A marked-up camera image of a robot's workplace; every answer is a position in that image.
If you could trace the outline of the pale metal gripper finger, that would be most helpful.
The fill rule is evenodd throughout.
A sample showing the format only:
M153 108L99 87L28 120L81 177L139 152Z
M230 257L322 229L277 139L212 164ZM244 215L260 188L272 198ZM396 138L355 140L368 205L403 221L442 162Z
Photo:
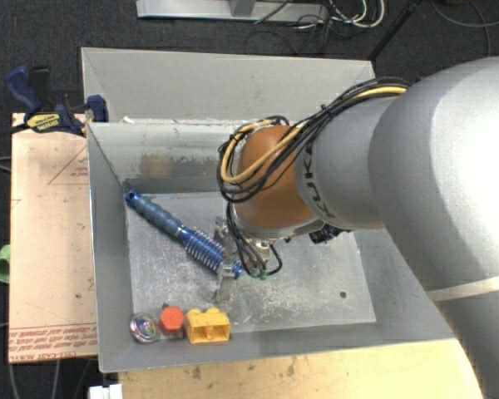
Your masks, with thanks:
M233 260L234 240L230 234L227 221L221 217L217 217L215 220L214 238L223 248L223 258Z
M235 286L235 271L232 263L222 264L217 273L217 284L214 296L215 303L230 301L233 287Z

